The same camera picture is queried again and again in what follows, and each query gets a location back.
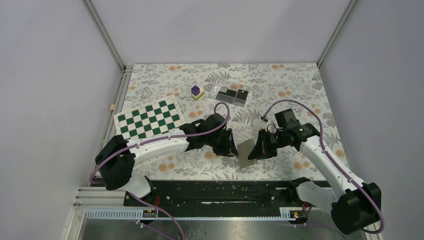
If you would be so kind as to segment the grey card holder wallet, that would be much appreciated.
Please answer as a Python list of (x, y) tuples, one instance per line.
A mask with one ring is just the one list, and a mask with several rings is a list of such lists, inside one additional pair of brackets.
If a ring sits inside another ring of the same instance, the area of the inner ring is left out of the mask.
[(248, 168), (258, 163), (257, 160), (255, 159), (253, 160), (248, 159), (250, 153), (254, 149), (254, 146), (255, 144), (252, 138), (247, 139), (236, 146), (238, 151), (238, 162), (239, 162), (240, 169)]

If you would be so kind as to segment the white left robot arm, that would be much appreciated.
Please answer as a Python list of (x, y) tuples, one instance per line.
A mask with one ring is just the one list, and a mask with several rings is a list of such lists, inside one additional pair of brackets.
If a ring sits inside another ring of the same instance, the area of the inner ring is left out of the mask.
[(101, 184), (108, 191), (124, 190), (135, 195), (144, 206), (152, 204), (155, 192), (147, 176), (135, 171), (136, 163), (144, 163), (165, 155), (198, 150), (209, 146), (217, 156), (238, 156), (232, 129), (218, 113), (185, 123), (170, 132), (144, 139), (114, 136), (95, 158)]

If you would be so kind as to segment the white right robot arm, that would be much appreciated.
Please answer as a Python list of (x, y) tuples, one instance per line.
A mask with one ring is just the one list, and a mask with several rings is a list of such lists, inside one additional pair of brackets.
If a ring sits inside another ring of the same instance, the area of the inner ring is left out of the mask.
[(306, 177), (293, 180), (287, 201), (293, 206), (307, 202), (329, 214), (345, 235), (382, 222), (382, 192), (374, 183), (365, 183), (326, 150), (321, 133), (310, 123), (301, 124), (292, 109), (275, 115), (278, 128), (260, 129), (249, 160), (277, 156), (278, 149), (291, 146), (307, 157), (330, 185), (322, 188)]

